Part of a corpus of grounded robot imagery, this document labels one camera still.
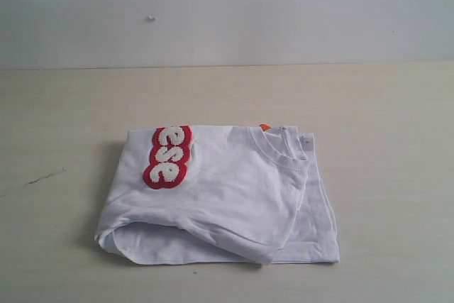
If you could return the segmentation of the white t-shirt red lettering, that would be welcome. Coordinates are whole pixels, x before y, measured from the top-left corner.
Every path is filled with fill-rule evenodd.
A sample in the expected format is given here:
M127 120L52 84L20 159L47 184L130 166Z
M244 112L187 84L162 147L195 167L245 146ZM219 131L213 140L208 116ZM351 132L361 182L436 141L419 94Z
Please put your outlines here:
M295 126L130 131L94 238L139 265L340 260L314 136Z

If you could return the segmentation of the orange neck label tag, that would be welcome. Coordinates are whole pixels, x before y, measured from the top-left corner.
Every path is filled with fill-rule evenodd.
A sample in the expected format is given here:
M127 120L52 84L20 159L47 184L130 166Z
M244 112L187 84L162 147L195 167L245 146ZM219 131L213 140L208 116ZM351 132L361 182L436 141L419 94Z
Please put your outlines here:
M262 129L263 131L267 131L267 130L270 130L270 129L271 129L271 127L268 126L267 124L260 124L260 127L261 127L261 129Z

